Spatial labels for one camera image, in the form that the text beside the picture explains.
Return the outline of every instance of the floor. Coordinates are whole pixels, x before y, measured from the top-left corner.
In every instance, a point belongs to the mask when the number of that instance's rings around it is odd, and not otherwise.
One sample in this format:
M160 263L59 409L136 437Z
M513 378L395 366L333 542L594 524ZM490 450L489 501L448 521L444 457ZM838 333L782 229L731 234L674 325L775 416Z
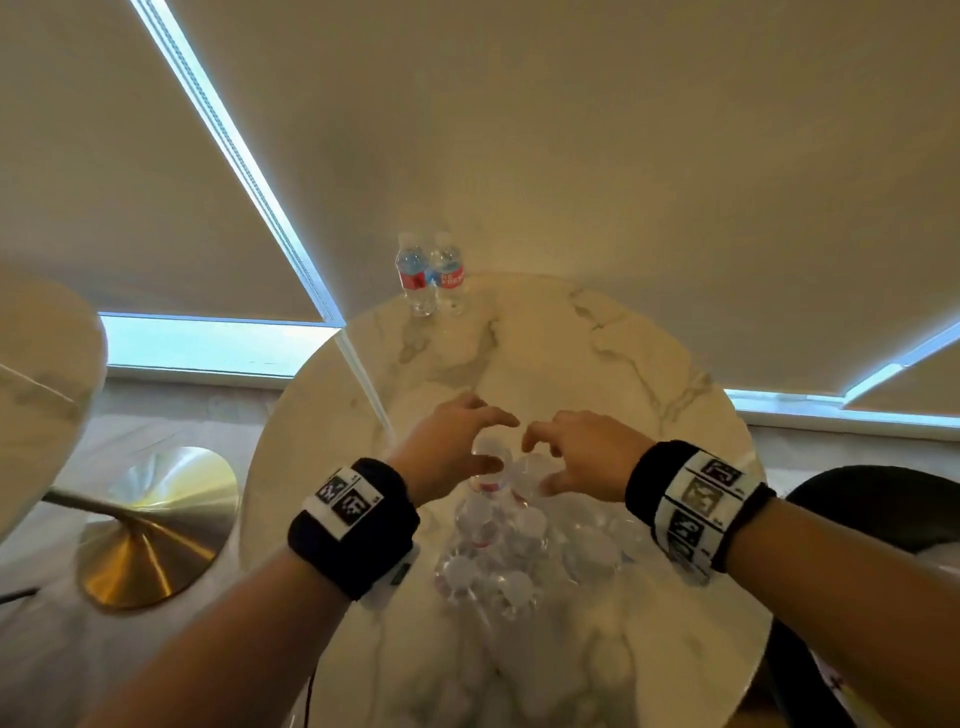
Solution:
M178 445L213 449L242 483L276 392L112 380L57 485L90 495L145 454ZM960 481L960 444L754 428L771 485L789 492L815 473L861 463L902 465ZM238 575L236 543L189 592L153 611L103 615L74 586L71 558L84 515L40 503L0 546L0 593L42 585L0 606L0 728L70 726L123 675ZM758 680L735 728L783 726Z

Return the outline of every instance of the left hand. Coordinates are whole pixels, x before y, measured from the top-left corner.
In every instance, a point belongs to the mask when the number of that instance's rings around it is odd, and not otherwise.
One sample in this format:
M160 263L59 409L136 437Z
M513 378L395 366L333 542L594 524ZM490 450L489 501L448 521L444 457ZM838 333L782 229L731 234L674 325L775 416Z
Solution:
M473 440L485 427L519 424L520 420L509 412L464 392L438 404L384 462L400 473L407 496L420 508L446 496L457 483L473 475L503 470L500 458L474 455Z

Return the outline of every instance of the round table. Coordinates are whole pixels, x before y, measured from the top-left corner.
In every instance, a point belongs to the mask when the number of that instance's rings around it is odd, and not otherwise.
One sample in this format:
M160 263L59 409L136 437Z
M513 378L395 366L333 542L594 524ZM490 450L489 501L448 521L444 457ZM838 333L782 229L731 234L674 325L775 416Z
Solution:
M460 317L413 319L401 298L352 321L304 364L253 457L241 557L275 550L338 466L382 454L463 390L522 423L610 414L762 474L747 427L676 340L568 282L483 275ZM519 453L522 428L495 433ZM649 541L635 564L491 647L436 593L461 485L420 510L420 558L382 613L354 606L318 666L318 725L722 726L763 654L770 615L721 576L686 586Z
M0 541L53 485L106 373L96 311L0 263Z

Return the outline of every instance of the right hand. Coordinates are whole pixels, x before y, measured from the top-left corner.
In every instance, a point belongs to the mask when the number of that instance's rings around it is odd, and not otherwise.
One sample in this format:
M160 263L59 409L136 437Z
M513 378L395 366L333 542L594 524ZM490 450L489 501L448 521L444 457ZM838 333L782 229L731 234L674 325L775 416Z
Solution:
M597 500L623 500L627 481L640 456L655 441L632 427L595 412L561 410L552 422L533 422L523 433L522 449L530 452L547 443L566 469L548 475L540 490L552 496L576 491Z

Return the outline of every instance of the cable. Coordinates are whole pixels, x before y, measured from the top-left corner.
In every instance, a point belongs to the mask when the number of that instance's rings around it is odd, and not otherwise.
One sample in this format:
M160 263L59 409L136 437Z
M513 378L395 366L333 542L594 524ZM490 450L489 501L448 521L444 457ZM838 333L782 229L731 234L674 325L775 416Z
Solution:
M317 663L310 674L310 680L306 684L306 705L303 706L303 728L310 728L310 703L313 701L313 681L317 679Z

